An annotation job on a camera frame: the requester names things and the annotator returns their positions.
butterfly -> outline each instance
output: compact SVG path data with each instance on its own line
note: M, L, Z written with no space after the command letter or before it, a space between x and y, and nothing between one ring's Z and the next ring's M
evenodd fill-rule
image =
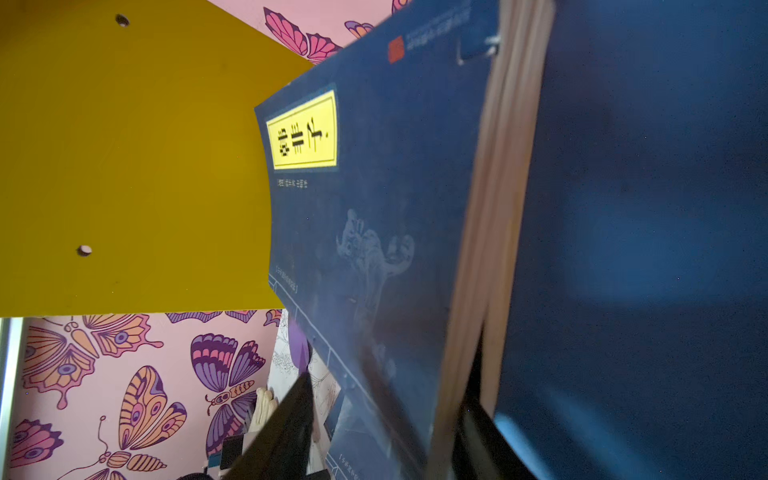
M402 9L410 2L411 0L392 0L392 13L395 13L398 10Z
M306 57L315 65L341 50L341 47L333 43L328 37L323 37L317 33L309 33L305 36L299 27L267 7L264 7L264 19L266 27L283 45L302 57Z
M247 378L266 363L257 353L258 349L259 345L251 340L245 342L235 355L237 340L215 333L198 335L190 344L195 375L206 388L218 394L211 400L205 395L205 401L210 402L208 415L211 407L220 406L210 420L205 440L209 457L221 451L226 437L239 435L247 428L250 410L257 398L256 392L248 392L256 382Z
M250 317L252 317L254 313L256 313L257 311L258 310L231 310L224 313L227 316L231 316L234 319L238 319L243 323L248 323L248 320L250 320ZM166 316L168 317L171 323L180 322L181 320L186 320L188 318L196 318L200 320L202 323L205 323L208 320L214 319L219 315L221 315L221 312L166 313Z
M70 317L63 326L72 342L60 333L40 326L29 326L27 346L24 352L22 378L24 388L36 388L43 393L58 390L61 398L59 410L67 407L67 391L79 386L86 375L94 372L99 353L119 357L125 352L135 352L142 345L161 348L162 342L146 339L150 327L148 315L86 315L83 327Z
M270 323L274 323L277 328L280 328L280 319L283 317L283 311L282 310L267 310L266 311L266 320L264 321L264 326L269 325Z
M22 420L13 433L10 467L20 467L30 463L42 462L53 451L64 444L59 439L61 432L53 432L51 424L41 424L39 420Z
M120 450L115 453L109 452L109 445L101 439L101 423L107 419L106 416L102 415L99 419L97 437L100 442L104 443L105 450L99 456L98 463L106 463L107 468L94 473L85 480L125 480L123 474L115 470L110 472L110 468L125 467L132 472L154 472L165 468L167 465L157 457L145 453L130 453L127 450L139 450L157 445L165 442L179 431L187 420L187 410L184 405L175 402L163 413L163 408L167 402L168 396L163 390L160 374L152 366L141 367L131 378L123 396L118 422L118 446Z
M344 26L347 30L349 30L349 33L355 35L357 38L360 38L369 31L373 30L373 25L370 23L357 23L354 20L344 22Z

black object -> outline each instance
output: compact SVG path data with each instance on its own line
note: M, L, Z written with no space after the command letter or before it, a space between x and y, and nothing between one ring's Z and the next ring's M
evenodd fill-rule
M313 411L312 383L304 372L225 478L303 480L310 459Z
M179 477L178 480L213 480L210 475L207 473L190 473L189 475L185 475L183 477Z
M480 405L482 341L478 342L475 361L458 417L453 470L461 480L504 478L535 480Z
M232 468L235 460L243 453L243 435L235 435L226 437L224 444L221 447L221 463L219 464L219 470L226 470Z
M320 470L319 472L310 473L304 480L331 480L331 474L327 470Z
M336 397L336 401L333 402L333 407L328 412L323 427L328 434L328 440L333 440L333 434L336 433L336 426L339 424L339 415L341 415L341 406L344 403L344 391L339 391L339 395Z

blue book cover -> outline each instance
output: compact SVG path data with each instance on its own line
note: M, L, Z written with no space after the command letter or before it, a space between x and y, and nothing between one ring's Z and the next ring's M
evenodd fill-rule
M337 478L424 467L497 24L415 2L256 108L270 285L344 391Z
M559 7L498 425L541 480L768 478L768 4Z

orange butterfly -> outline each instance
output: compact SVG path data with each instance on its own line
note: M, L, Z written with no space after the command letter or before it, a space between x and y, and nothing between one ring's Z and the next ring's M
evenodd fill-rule
M74 317L66 325L43 319L63 326L73 343L52 329L29 326L22 372L24 388L36 388L40 393L58 390L61 398L56 408L66 408L67 391L79 386L83 377L94 372L99 352L119 357L125 352L135 352L144 344L158 349L163 346L162 342L146 340L150 329L148 319L148 315L82 316L87 333Z
M102 416L99 422L98 439L104 443L106 449L99 457L98 463L106 462L107 468L85 480L125 480L123 474L115 470L110 472L110 468L125 467L132 472L153 472L165 468L166 465L157 457L144 453L133 454L126 450L145 449L157 445L178 432L187 420L187 410L184 405L175 402L165 410L165 413L162 413L167 401L163 381L157 370L149 365L141 367L128 383L123 397L118 423L120 451L109 452L109 445L101 439L101 423L107 419ZM73 471L70 470L59 478Z

butterfly wallpaper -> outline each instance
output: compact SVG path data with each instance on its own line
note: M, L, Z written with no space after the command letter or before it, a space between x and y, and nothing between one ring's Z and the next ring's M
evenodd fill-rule
M210 0L293 53L319 64L411 0Z
M282 310L27 319L11 480L166 480L247 429Z

